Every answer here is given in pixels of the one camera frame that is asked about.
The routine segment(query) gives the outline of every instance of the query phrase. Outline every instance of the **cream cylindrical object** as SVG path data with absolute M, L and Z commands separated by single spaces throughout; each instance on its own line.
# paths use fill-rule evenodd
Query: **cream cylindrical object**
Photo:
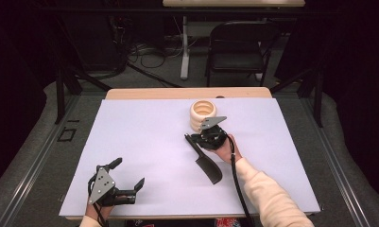
M 201 122 L 206 117 L 216 116 L 216 106 L 208 100 L 198 100 L 190 108 L 190 126 L 197 133 L 200 132 Z

